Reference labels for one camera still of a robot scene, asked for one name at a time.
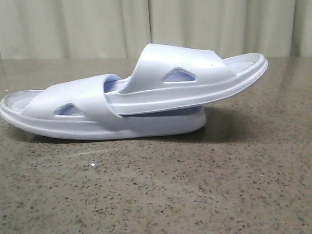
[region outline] curtain fold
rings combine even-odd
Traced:
[[[138,58],[147,43],[312,56],[312,0],[0,0],[2,59]]]

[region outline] ventilation hole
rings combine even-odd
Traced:
[[[83,112],[73,104],[67,104],[55,111],[59,116],[83,116]]]
[[[164,82],[187,82],[194,81],[195,78],[182,71],[175,71],[164,79]]]

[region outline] white slide sandal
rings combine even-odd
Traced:
[[[132,76],[95,76],[7,95],[0,114],[43,136],[118,139],[175,135],[206,122],[201,104],[253,84],[268,62],[252,53],[220,59],[213,51],[148,44]]]

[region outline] white plastic slipper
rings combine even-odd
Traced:
[[[0,102],[13,125],[39,135],[117,139],[187,133],[201,128],[201,104],[253,84],[268,62],[252,53],[220,59],[213,51],[148,44],[132,76],[108,74],[22,91]]]
[[[102,75],[7,95],[0,114],[13,125],[38,135],[67,139],[118,139],[193,132],[206,123],[202,106],[120,116],[107,103]]]
[[[267,67],[258,53],[222,60],[214,51],[148,44],[133,74],[107,84],[105,95],[119,115],[198,106],[239,93]]]

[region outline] speckled countertop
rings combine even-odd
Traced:
[[[135,63],[2,60],[0,97]],[[70,141],[0,118],[0,233],[312,233],[312,58],[269,63],[190,134]]]

